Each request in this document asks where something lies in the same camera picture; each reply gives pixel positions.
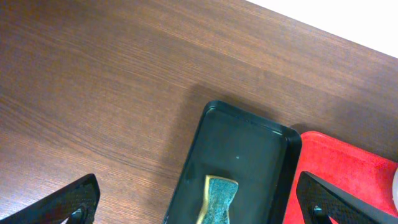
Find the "green and yellow sponge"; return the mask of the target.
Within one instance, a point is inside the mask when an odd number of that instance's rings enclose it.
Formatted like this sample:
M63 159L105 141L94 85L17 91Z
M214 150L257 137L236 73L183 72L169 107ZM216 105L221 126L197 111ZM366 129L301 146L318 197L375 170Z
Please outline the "green and yellow sponge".
M229 208L238 188L235 180L206 175L203 203L196 224L230 224Z

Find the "pale green plate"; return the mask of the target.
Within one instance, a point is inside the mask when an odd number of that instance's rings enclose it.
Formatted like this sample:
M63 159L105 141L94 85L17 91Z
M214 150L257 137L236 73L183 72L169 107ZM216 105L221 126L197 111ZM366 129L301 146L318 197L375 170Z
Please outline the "pale green plate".
M396 210L398 211L398 169L396 169L392 181L392 200Z

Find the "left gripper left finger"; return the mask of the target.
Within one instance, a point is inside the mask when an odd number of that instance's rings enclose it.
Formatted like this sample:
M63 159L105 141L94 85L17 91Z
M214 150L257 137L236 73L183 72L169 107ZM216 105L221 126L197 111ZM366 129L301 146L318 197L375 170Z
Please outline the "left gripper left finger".
M1 223L92 224L100 200L94 174L87 174L36 203L4 218Z

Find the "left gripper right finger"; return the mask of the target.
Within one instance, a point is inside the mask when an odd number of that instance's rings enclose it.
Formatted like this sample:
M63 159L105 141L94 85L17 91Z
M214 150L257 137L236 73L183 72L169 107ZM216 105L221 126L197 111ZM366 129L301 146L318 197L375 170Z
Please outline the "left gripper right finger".
M397 218L310 172L300 173L296 196L305 223L397 223Z

